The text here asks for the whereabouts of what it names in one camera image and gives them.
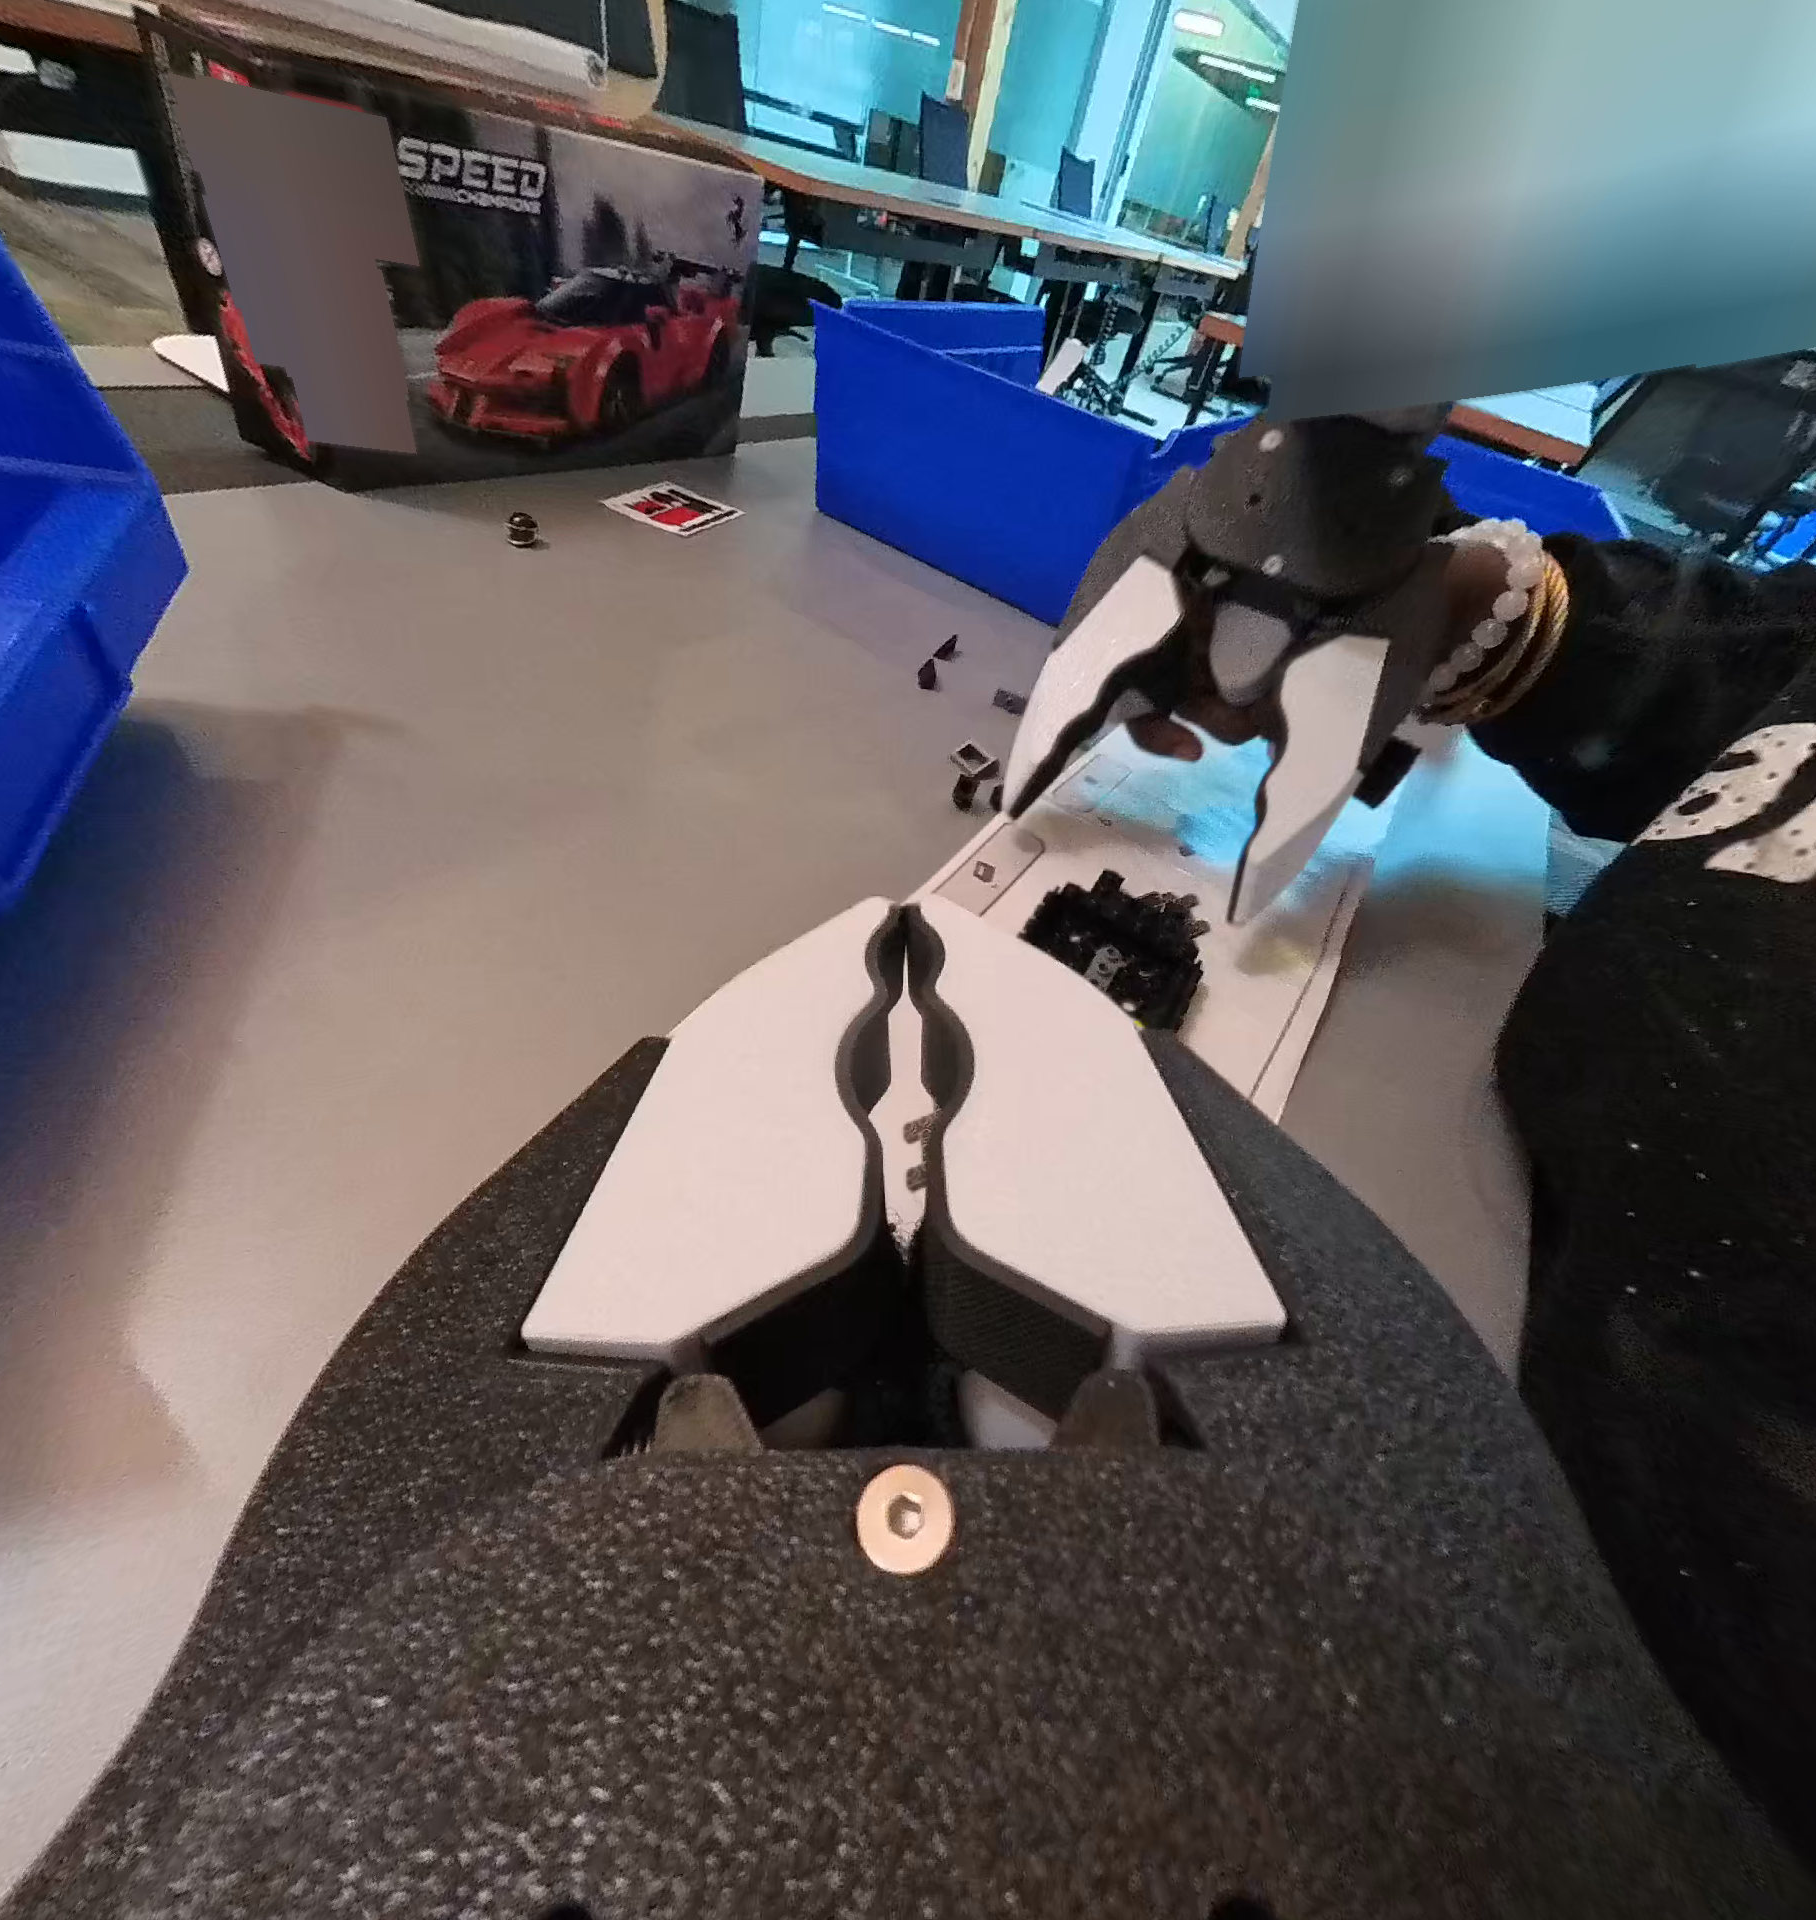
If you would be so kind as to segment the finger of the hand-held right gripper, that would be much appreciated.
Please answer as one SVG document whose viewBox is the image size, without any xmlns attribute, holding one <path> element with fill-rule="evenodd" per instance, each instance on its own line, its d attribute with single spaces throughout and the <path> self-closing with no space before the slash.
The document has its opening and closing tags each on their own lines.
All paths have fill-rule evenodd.
<svg viewBox="0 0 1816 1920">
<path fill-rule="evenodd" d="M 1190 672 L 1182 625 L 1181 577 L 1134 558 L 1043 663 L 1005 764 L 1005 816 L 1025 815 L 1119 714 L 1178 701 Z"/>
<path fill-rule="evenodd" d="M 1278 743 L 1257 785 L 1230 921 L 1252 923 L 1300 874 L 1362 781 L 1367 725 L 1393 644 L 1330 637 L 1278 667 Z"/>
</svg>

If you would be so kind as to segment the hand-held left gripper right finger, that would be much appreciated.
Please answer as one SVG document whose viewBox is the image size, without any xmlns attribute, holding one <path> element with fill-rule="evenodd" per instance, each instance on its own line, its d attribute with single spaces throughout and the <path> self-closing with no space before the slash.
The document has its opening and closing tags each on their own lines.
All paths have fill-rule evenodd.
<svg viewBox="0 0 1816 1920">
<path fill-rule="evenodd" d="M 1134 1019 L 956 904 L 905 910 L 932 1098 L 920 1294 L 962 1369 L 1135 1369 L 1285 1309 Z"/>
</svg>

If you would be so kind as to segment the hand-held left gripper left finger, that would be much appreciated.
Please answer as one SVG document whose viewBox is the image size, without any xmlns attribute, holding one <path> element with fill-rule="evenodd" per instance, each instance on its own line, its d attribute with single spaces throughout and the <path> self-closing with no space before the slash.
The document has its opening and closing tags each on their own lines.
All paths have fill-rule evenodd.
<svg viewBox="0 0 1816 1920">
<path fill-rule="evenodd" d="M 871 897 L 709 992 L 669 1035 L 528 1350 L 693 1363 L 887 1235 L 878 1136 L 900 910 Z"/>
</svg>

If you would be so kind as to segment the black lego car chassis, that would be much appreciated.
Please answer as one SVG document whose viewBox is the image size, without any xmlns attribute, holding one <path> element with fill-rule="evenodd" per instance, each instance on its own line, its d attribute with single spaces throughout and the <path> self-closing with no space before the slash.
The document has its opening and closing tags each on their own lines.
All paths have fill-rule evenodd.
<svg viewBox="0 0 1816 1920">
<path fill-rule="evenodd" d="M 1203 983 L 1196 894 L 1135 892 L 1121 871 L 1050 889 L 1017 936 L 1065 964 L 1146 1030 L 1177 1034 Z"/>
</svg>

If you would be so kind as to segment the person's right forearm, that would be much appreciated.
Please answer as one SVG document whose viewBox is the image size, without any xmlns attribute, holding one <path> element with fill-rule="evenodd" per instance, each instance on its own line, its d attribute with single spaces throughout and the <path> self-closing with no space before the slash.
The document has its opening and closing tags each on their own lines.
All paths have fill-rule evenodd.
<svg viewBox="0 0 1816 1920">
<path fill-rule="evenodd" d="M 1554 535 L 1561 637 L 1469 721 L 1573 833 L 1630 842 L 1816 658 L 1816 567 Z"/>
</svg>

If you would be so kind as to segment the lego instruction booklet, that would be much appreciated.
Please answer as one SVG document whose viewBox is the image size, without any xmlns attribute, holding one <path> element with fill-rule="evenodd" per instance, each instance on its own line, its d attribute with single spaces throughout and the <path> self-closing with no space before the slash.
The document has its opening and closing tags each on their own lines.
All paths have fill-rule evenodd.
<svg viewBox="0 0 1816 1920">
<path fill-rule="evenodd" d="M 1332 996 L 1391 805 L 1347 802 L 1318 848 L 1252 921 L 1228 917 L 1266 750 L 1212 743 L 1196 761 L 1142 755 L 1111 729 L 1016 821 L 977 833 L 914 890 L 1016 933 L 1043 894 L 1114 871 L 1134 894 L 1195 897 L 1200 986 L 1181 1039 L 1268 1118 L 1278 1118 Z"/>
</svg>

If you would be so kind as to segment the lego box with red car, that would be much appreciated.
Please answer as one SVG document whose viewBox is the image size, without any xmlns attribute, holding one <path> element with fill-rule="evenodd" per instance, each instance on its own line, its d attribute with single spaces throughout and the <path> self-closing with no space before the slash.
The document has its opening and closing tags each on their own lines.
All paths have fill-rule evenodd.
<svg viewBox="0 0 1816 1920">
<path fill-rule="evenodd" d="M 441 6 L 602 51 L 606 94 L 581 105 L 136 6 L 243 438 L 350 491 L 731 449 L 762 193 L 744 166 L 632 130 L 663 72 L 663 3 Z M 262 176 L 300 192 L 302 246 L 340 226 L 338 265 L 380 297 L 375 372 L 397 380 L 377 382 L 375 448 L 323 433 L 191 156 L 193 121 L 234 127 L 266 100 L 299 102 Z"/>
</svg>

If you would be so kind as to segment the person's right hand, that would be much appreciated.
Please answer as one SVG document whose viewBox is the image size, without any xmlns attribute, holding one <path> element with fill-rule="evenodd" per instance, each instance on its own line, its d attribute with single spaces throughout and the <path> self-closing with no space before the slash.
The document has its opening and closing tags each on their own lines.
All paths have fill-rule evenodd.
<svg viewBox="0 0 1816 1920">
<path fill-rule="evenodd" d="M 1196 694 L 1178 707 L 1130 716 L 1127 733 L 1146 755 L 1198 761 L 1208 742 L 1240 746 L 1268 740 L 1269 721 L 1254 705 L 1232 705 L 1212 694 Z"/>
</svg>

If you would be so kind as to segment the red and black sticker sheet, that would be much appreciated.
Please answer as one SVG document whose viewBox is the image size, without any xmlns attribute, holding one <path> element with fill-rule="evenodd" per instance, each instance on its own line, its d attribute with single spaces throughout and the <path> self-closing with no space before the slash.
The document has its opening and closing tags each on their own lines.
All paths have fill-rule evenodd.
<svg viewBox="0 0 1816 1920">
<path fill-rule="evenodd" d="M 603 499 L 603 507 L 672 538 L 693 538 L 741 517 L 740 507 L 695 491 L 672 478 L 652 480 L 627 491 L 611 491 Z"/>
</svg>

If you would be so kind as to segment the long office table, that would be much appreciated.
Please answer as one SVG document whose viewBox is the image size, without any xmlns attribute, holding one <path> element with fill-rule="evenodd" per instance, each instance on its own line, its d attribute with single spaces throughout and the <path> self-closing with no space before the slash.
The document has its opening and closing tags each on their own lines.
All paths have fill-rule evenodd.
<svg viewBox="0 0 1816 1920">
<path fill-rule="evenodd" d="M 1114 256 L 1152 268 L 1235 280 L 1246 274 L 1242 253 L 1208 253 L 1164 242 L 1130 226 L 1114 226 L 1046 207 L 974 193 L 962 187 L 923 183 L 887 174 L 847 158 L 783 147 L 744 130 L 713 129 L 658 110 L 644 113 L 632 130 L 676 137 L 701 156 L 738 164 L 782 193 L 800 193 L 822 204 L 848 204 L 876 213 L 939 226 L 991 231 L 1020 242 L 1051 245 L 1079 253 Z"/>
</svg>

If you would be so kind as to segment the person's black printed shirt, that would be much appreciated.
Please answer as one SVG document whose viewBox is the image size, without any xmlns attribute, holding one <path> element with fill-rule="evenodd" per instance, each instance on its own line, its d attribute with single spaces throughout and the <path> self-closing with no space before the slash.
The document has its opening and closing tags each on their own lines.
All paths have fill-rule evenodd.
<svg viewBox="0 0 1816 1920">
<path fill-rule="evenodd" d="M 1619 845 L 1496 1047 L 1519 1381 L 1642 1642 L 1816 1871 L 1816 658 Z"/>
</svg>

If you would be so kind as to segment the black office chair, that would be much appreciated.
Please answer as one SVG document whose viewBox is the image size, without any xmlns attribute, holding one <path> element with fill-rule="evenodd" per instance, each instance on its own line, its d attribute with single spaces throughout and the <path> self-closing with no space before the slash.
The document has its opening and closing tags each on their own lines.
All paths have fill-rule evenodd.
<svg viewBox="0 0 1816 1920">
<path fill-rule="evenodd" d="M 741 30 L 733 3 L 665 2 L 663 23 L 654 110 L 720 130 L 746 130 Z"/>
</svg>

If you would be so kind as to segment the large blue plastic bin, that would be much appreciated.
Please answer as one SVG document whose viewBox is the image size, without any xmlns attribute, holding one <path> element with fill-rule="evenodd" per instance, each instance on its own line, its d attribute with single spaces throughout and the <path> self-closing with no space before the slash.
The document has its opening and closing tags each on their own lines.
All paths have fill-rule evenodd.
<svg viewBox="0 0 1816 1920">
<path fill-rule="evenodd" d="M 146 462 L 0 236 L 0 919 L 184 572 Z"/>
</svg>

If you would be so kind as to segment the rolled grey mat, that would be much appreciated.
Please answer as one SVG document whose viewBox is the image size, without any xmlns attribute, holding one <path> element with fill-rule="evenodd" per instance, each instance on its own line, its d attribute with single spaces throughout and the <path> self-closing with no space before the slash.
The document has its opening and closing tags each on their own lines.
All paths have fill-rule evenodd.
<svg viewBox="0 0 1816 1920">
<path fill-rule="evenodd" d="M 165 8 L 205 23 L 232 22 L 287 43 L 300 35 L 327 39 L 390 65 L 459 71 L 581 105 L 606 94 L 607 85 L 607 61 L 597 48 L 441 3 L 234 2 Z"/>
</svg>

